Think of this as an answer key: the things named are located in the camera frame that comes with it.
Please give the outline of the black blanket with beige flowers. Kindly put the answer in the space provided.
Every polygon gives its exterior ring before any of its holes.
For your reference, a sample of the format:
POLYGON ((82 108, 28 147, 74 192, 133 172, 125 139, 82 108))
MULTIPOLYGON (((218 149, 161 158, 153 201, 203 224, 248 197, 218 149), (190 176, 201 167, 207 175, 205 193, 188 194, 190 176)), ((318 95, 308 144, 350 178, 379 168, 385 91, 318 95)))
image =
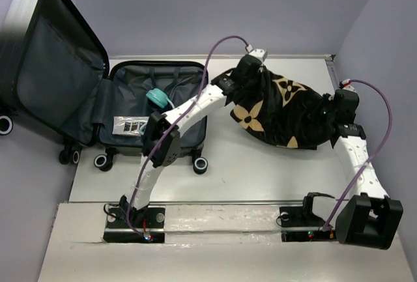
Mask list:
POLYGON ((324 96, 265 67, 258 82, 233 102, 231 118, 268 145, 315 149, 332 136, 332 123, 318 111, 324 96))

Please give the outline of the teal white headphones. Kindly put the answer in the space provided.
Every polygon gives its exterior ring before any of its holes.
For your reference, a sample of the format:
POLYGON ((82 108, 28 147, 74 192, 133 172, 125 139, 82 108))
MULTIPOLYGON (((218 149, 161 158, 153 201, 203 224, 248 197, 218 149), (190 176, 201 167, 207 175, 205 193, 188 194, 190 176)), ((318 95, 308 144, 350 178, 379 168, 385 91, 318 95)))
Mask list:
POLYGON ((152 108, 151 115, 153 113, 165 113, 172 109, 175 109, 174 103, 170 97, 161 89, 153 88, 146 93, 148 104, 152 108))

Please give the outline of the white packet with black strips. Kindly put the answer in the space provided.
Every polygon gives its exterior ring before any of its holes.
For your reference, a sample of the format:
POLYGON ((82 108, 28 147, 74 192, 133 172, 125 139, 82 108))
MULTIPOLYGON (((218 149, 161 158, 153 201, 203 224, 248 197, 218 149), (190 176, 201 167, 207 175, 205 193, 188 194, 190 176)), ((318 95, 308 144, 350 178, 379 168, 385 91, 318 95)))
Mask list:
POLYGON ((148 117, 114 117, 112 134, 143 136, 148 120, 148 117))

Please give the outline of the black and white suitcase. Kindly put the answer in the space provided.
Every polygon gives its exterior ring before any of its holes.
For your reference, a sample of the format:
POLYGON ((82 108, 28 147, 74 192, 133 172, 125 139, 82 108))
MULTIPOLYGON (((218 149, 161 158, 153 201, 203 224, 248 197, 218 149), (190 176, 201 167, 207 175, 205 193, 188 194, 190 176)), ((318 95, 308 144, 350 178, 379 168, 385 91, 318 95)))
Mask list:
POLYGON ((62 164, 102 145, 101 171, 117 154, 138 156, 141 136, 113 135, 114 117, 149 117, 158 88, 180 106, 209 79, 192 61, 109 63, 108 53, 71 0, 12 0, 1 26, 1 134, 25 115, 63 138, 62 164))

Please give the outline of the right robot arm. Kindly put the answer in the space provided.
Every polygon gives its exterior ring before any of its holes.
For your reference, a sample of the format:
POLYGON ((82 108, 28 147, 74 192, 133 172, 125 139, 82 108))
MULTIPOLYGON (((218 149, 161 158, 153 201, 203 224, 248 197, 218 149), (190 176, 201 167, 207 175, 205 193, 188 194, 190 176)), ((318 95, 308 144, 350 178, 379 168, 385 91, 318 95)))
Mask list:
POLYGON ((364 129, 354 119, 359 95, 353 87, 335 91, 320 112, 332 121, 330 144, 348 184, 339 198, 310 192, 300 208, 301 220, 333 233, 340 244, 389 249, 403 215, 401 201, 391 199, 377 178, 367 151, 364 129))

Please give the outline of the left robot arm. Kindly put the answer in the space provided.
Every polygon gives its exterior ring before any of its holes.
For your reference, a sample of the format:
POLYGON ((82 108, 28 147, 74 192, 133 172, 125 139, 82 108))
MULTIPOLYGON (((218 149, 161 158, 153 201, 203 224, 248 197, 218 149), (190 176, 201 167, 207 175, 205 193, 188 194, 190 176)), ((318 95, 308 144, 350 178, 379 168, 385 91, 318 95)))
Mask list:
POLYGON ((229 103, 238 100, 259 80, 258 69, 268 52, 255 49, 243 56, 230 73, 215 77, 202 91, 180 106, 148 120, 140 161, 140 172, 130 191, 120 200, 121 217, 127 225, 143 222, 144 209, 164 167, 180 156, 182 136, 194 124, 229 103))

